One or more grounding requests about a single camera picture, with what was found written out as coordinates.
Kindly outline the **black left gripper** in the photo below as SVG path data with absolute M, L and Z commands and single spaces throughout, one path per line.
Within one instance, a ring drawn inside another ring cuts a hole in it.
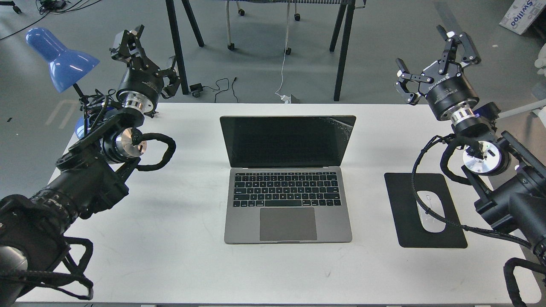
M 113 47 L 109 49 L 110 56 L 115 61 L 126 64 L 127 70 L 119 84 L 116 97 L 119 102 L 125 102 L 135 97 L 143 105 L 144 112 L 156 110 L 159 95 L 164 99 L 176 95 L 181 79 L 176 69 L 176 57 L 168 58 L 168 67 L 154 72 L 146 72 L 150 68 L 140 38 L 144 25 L 139 25 L 129 31 L 124 30 L 115 36 Z M 163 78 L 168 78 L 169 84 L 164 86 Z

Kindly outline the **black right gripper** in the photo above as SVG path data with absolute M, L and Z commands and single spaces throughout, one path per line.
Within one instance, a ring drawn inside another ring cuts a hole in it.
M 435 118 L 439 121 L 449 119 L 445 113 L 451 107 L 466 101 L 470 107 L 475 107 L 479 97 L 464 76 L 464 68 L 471 64 L 479 64 L 481 57 L 471 37 L 466 33 L 452 35 L 442 25 L 436 26 L 440 36 L 445 41 L 444 51 L 438 62 L 430 64 L 422 75 L 408 72 L 408 68 L 401 58 L 396 59 L 398 65 L 398 81 L 395 88 L 410 105 L 417 105 L 423 95 L 427 100 Z M 463 48 L 461 63 L 456 61 L 458 47 Z M 412 93 L 407 89 L 407 83 L 421 83 L 421 93 Z

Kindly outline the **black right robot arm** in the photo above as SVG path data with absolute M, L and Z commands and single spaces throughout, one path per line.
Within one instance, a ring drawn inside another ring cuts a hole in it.
M 508 296 L 515 307 L 524 307 L 514 274 L 523 267 L 545 274 L 546 169 L 510 132 L 497 134 L 500 109 L 493 102 L 477 107 L 479 97 L 464 75 L 464 68 L 479 64 L 480 55 L 466 32 L 437 31 L 445 42 L 442 55 L 420 74 L 408 71 L 397 59 L 395 88 L 406 103 L 416 105 L 426 99 L 438 121 L 450 121 L 452 134 L 434 136 L 418 155 L 411 171 L 413 196 L 425 214 L 464 231 L 518 243 L 537 262 L 513 257 L 505 262 L 503 274 Z M 434 212 L 417 194 L 415 177 L 425 153 L 439 142 L 447 147 L 439 162 L 451 181 L 472 186 L 479 196 L 474 207 L 490 229 L 480 229 L 451 221 Z

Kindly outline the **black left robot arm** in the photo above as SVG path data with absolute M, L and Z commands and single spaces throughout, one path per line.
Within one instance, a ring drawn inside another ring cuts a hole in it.
M 98 65 L 98 59 L 66 48 L 48 29 L 37 27 L 26 42 L 49 64 L 57 91 L 76 89 L 84 113 L 79 139 L 56 162 L 60 175 L 31 198 L 14 194 L 1 200 L 1 305 L 11 306 L 33 288 L 63 292 L 78 282 L 93 297 L 93 282 L 84 275 L 93 244 L 67 237 L 78 218 L 89 218 L 117 204 L 129 189 L 134 170 L 156 171 L 175 153 L 176 143 L 160 133 L 138 129 L 153 116 L 159 96 L 170 98 L 180 86 L 175 58 L 160 69 L 146 55 L 140 38 L 144 26 L 119 33 L 110 49 L 114 60 L 127 64 L 115 99 L 111 93 L 84 95 L 77 82 Z

